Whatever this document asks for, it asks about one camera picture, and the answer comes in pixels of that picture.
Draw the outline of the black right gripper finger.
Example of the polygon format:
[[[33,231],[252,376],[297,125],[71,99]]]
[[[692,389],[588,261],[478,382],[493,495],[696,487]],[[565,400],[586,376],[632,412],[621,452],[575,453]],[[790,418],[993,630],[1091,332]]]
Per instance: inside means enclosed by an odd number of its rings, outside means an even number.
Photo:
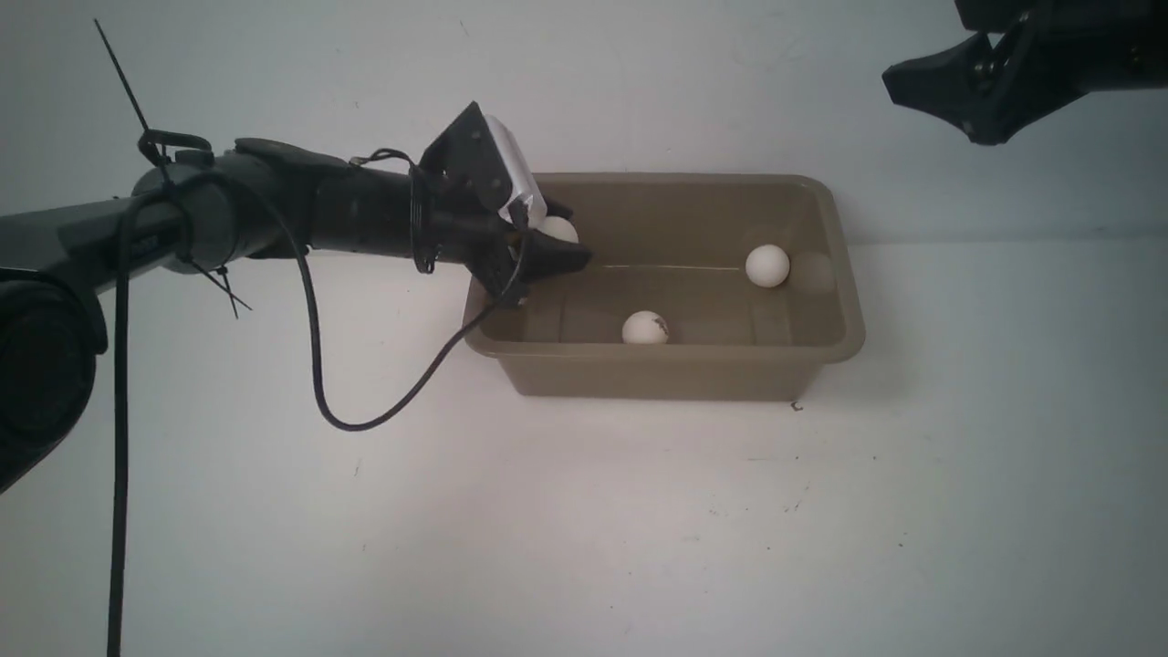
[[[989,55],[988,34],[976,33],[944,51],[892,64],[881,82],[897,108],[938,120],[962,120],[982,97],[975,68]]]

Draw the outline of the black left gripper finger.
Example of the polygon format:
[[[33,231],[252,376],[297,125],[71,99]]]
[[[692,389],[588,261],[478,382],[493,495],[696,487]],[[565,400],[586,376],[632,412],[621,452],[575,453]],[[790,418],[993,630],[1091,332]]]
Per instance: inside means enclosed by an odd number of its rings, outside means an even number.
[[[544,199],[544,219],[538,222],[540,224],[545,224],[552,219],[559,219],[566,222],[571,222],[573,217],[573,210],[565,203],[559,203],[555,199]]]
[[[592,260],[588,245],[531,230],[523,237],[520,281],[534,284],[551,277],[579,274]]]

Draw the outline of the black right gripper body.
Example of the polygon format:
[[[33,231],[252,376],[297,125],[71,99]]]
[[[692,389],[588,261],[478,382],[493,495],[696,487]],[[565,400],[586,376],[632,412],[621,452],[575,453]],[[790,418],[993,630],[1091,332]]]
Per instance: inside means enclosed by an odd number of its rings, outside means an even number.
[[[976,33],[955,126],[997,145],[1091,94],[1164,88],[1163,1],[958,1]]]

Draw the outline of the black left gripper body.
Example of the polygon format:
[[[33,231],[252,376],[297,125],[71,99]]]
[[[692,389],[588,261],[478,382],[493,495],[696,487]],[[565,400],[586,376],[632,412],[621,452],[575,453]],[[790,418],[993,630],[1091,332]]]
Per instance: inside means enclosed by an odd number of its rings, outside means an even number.
[[[509,184],[485,115],[471,101],[410,166],[412,261],[420,274],[433,274],[438,262],[466,267],[492,299],[508,299],[520,286],[521,248],[530,230],[498,214]]]

